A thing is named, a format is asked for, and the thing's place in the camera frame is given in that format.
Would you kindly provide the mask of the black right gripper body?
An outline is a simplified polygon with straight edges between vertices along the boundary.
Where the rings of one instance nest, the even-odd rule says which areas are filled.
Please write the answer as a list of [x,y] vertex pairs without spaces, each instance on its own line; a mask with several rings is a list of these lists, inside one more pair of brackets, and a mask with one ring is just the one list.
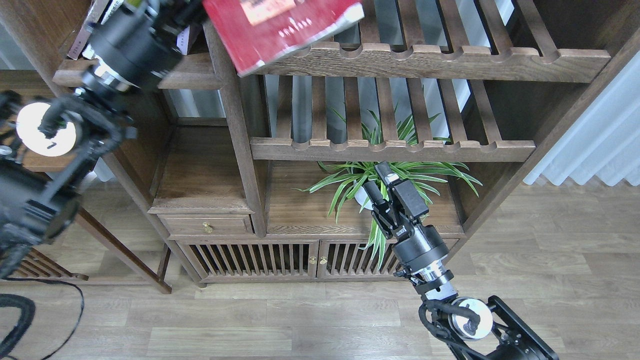
[[392,250],[402,266],[395,276],[413,281],[435,281],[445,275],[442,260],[448,247],[433,225],[423,225],[420,217],[429,212],[425,203],[375,200],[372,216],[386,239],[394,237]]

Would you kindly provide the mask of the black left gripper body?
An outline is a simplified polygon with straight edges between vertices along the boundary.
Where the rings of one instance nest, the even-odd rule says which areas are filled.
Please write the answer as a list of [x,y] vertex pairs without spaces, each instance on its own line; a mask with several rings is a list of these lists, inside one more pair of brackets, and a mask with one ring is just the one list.
[[82,75],[82,87],[93,93],[155,91],[182,60],[178,34],[201,24],[207,14],[201,0],[144,0],[137,7],[122,4],[100,25],[88,43],[97,64]]

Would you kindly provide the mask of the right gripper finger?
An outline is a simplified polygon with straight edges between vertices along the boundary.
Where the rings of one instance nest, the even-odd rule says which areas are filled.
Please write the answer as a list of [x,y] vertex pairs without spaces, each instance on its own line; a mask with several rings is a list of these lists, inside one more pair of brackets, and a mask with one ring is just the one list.
[[365,182],[363,188],[371,202],[371,214],[390,215],[389,199],[385,198],[377,183],[374,180],[369,180]]
[[413,183],[408,178],[400,178],[386,161],[378,162],[374,168],[386,189],[387,207],[393,223],[399,225],[404,220],[410,224],[422,223],[421,217],[429,212],[429,207]]

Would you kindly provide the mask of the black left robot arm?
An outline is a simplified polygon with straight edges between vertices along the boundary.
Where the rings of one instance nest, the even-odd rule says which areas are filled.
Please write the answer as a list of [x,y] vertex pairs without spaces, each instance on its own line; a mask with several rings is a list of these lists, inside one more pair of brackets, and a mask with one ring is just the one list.
[[1,94],[1,123],[16,116],[1,146],[1,278],[25,256],[51,243],[73,223],[82,198],[77,188],[103,155],[137,137],[125,109],[131,92],[149,92],[182,60],[178,35],[204,22],[201,0],[144,0],[122,5],[94,25],[89,45],[97,64],[73,94],[22,105]]

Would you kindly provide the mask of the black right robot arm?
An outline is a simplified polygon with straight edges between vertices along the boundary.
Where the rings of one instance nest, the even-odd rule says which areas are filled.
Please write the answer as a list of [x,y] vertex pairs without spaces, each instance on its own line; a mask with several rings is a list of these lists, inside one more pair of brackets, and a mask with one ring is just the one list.
[[459,296],[454,275],[443,260],[450,252],[432,225],[421,217],[429,207],[416,187],[394,173],[388,162],[375,171],[388,198],[374,181],[364,187],[372,202],[372,216],[400,262],[396,277],[409,280],[422,299],[422,325],[442,341],[457,360],[557,360],[558,354],[498,296],[487,301]]

